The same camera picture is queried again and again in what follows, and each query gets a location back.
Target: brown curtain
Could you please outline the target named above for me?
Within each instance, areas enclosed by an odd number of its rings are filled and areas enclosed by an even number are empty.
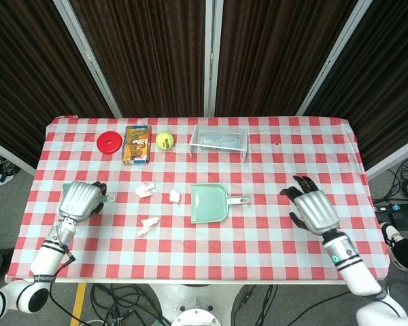
[[[408,1],[374,1],[305,115],[348,119],[366,168],[408,143]]]
[[[58,115],[110,117],[55,6],[0,0],[0,145],[37,166]]]
[[[204,0],[73,0],[126,117],[203,114]]]
[[[224,0],[216,115],[294,115],[355,0]]]

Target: book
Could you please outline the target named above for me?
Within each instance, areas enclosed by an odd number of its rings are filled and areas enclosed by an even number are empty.
[[[122,161],[124,164],[150,161],[151,126],[127,126],[125,128]]]

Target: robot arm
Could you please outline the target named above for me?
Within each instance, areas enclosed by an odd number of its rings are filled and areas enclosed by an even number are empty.
[[[68,246],[77,223],[101,211],[102,201],[108,197],[104,196],[105,193],[106,184],[99,182],[91,185],[74,181],[71,185],[64,185],[64,199],[59,207],[62,219],[52,227],[31,264],[33,282],[15,280],[0,289],[0,318],[9,309],[33,313],[44,306],[63,256],[67,255],[69,260],[61,268],[75,260]]]
[[[293,201],[303,219],[299,219],[294,213],[290,213],[290,218],[299,228],[323,237],[322,244],[326,252],[354,295],[373,300],[373,303],[358,310],[358,324],[408,326],[408,316],[404,309],[381,288],[349,237],[337,230],[339,217],[325,193],[308,177],[295,176],[294,179],[304,193],[295,187],[289,187],[283,189],[281,195]]]

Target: yellow floor tape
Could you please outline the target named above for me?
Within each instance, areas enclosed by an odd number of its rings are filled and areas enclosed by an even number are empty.
[[[86,290],[86,283],[79,283],[77,286],[77,293],[75,294],[73,315],[80,319],[83,308],[84,292]],[[69,326],[79,326],[79,321],[71,318]]]

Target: mint green dustpan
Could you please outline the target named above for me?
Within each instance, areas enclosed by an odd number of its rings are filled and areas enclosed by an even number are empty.
[[[220,183],[196,183],[192,185],[192,223],[222,221],[229,205],[249,203],[247,196],[229,197]]]

